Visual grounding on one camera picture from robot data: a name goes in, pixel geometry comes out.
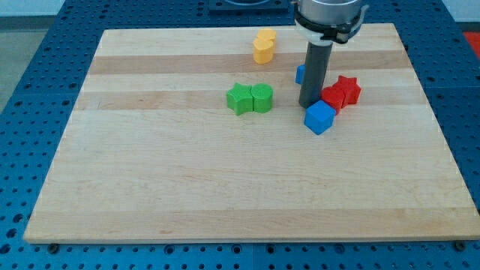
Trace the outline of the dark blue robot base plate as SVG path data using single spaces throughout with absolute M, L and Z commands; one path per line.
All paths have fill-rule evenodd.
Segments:
M 213 13 L 226 12 L 257 12 L 257 11 L 288 11 L 288 0 L 207 0 L 208 11 Z

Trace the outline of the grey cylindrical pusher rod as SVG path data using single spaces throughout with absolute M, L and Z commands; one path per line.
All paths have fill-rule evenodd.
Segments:
M 304 74 L 298 98 L 298 103 L 305 109 L 320 99 L 331 51 L 332 43 L 327 46 L 318 46 L 312 43 L 307 45 Z

